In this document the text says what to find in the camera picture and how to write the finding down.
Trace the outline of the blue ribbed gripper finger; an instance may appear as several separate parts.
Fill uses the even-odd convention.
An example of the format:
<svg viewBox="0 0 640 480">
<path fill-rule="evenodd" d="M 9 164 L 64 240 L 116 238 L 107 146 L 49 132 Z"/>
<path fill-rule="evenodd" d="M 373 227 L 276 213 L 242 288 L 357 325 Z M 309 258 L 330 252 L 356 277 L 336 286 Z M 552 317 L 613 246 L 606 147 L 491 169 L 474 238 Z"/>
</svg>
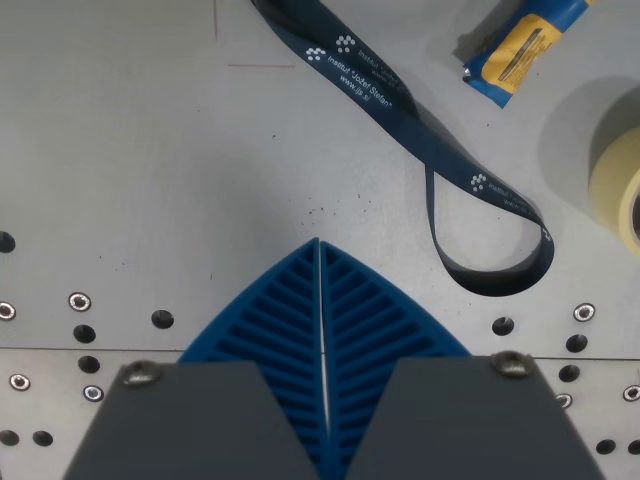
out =
<svg viewBox="0 0 640 480">
<path fill-rule="evenodd" d="M 598 479 L 534 359 L 472 355 L 384 277 L 323 243 L 336 479 Z"/>
<path fill-rule="evenodd" d="M 316 479 L 328 445 L 319 244 L 229 304 L 178 361 L 122 367 L 69 479 Z"/>
</svg>

